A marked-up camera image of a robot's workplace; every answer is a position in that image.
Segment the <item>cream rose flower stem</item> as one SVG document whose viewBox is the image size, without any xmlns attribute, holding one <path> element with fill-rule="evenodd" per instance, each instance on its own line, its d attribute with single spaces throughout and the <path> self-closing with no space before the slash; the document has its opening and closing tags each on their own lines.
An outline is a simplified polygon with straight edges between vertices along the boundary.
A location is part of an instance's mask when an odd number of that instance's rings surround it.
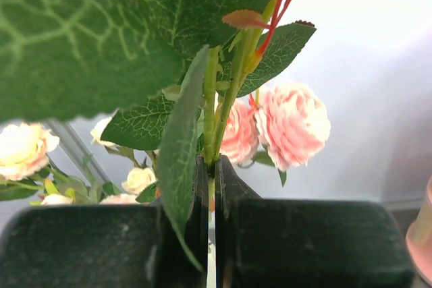
<svg viewBox="0 0 432 288">
<path fill-rule="evenodd" d="M 100 144 L 101 146 L 105 147 L 105 150 L 108 153 L 117 154 L 132 161 L 134 167 L 128 172 L 126 180 L 121 183 L 121 186 L 127 193 L 138 196 L 157 182 L 156 175 L 153 169 L 148 167 L 145 162 L 143 162 L 142 165 L 138 163 L 133 149 L 101 139 L 105 128 L 108 126 L 111 120 L 112 117 L 106 117 L 96 123 L 96 125 L 90 131 L 92 136 L 91 143 Z"/>
</svg>

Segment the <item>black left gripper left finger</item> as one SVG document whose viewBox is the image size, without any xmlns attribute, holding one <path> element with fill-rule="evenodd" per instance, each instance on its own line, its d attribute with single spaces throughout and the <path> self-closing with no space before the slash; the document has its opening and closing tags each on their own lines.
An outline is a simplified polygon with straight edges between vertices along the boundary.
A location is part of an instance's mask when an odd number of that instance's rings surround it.
<svg viewBox="0 0 432 288">
<path fill-rule="evenodd" d="M 161 204 L 26 209 L 1 234 L 2 287 L 205 287 Z"/>
</svg>

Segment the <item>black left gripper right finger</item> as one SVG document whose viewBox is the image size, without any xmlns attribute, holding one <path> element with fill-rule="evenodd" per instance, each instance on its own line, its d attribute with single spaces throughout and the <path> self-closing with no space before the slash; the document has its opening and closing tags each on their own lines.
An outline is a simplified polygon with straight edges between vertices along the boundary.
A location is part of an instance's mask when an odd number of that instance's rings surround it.
<svg viewBox="0 0 432 288">
<path fill-rule="evenodd" d="M 260 197 L 225 156 L 215 165 L 218 287 L 410 287 L 393 216 L 367 201 Z"/>
</svg>

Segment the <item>peach peony flower stem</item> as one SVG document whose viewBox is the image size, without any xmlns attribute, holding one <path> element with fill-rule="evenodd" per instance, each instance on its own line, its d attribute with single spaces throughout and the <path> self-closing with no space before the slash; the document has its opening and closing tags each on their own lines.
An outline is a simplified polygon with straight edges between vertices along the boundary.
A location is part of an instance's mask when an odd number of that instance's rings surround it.
<svg viewBox="0 0 432 288">
<path fill-rule="evenodd" d="M 50 161 L 60 138 L 39 123 L 9 124 L 1 131 L 1 201 L 61 194 L 89 197 L 83 181 Z M 34 203 L 41 205 L 41 199 Z"/>
</svg>

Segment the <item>light pink peony stem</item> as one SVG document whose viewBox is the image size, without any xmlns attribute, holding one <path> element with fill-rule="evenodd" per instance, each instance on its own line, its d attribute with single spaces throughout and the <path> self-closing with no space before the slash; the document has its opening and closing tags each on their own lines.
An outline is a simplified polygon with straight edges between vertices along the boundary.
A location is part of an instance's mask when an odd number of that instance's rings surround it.
<svg viewBox="0 0 432 288">
<path fill-rule="evenodd" d="M 69 205 L 69 204 L 139 204 L 137 196 L 132 194 L 110 195 L 102 200 L 92 201 L 89 197 L 71 198 L 61 194 L 39 195 L 41 205 Z"/>
</svg>

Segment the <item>pink rose flower stem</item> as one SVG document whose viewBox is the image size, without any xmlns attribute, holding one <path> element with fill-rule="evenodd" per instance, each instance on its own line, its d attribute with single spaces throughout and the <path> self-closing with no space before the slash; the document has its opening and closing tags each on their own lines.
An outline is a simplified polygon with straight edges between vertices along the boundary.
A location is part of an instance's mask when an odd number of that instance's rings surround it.
<svg viewBox="0 0 432 288">
<path fill-rule="evenodd" d="M 282 184 L 291 167 L 307 165 L 331 133 L 326 106 L 306 84 L 263 87 L 230 109 L 220 154 L 234 165 L 247 161 L 273 166 Z"/>
</svg>

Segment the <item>peach rose flower stem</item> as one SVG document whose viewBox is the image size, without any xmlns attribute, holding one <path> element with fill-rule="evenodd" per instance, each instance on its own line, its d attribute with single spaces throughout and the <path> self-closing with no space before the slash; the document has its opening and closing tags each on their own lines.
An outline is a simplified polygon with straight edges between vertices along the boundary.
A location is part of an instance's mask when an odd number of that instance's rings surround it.
<svg viewBox="0 0 432 288">
<path fill-rule="evenodd" d="M 292 0 L 1 0 L 1 121 L 114 111 L 101 139 L 160 150 L 179 239 L 195 157 L 213 168 L 236 99 L 287 67 L 315 32 L 281 25 Z"/>
</svg>

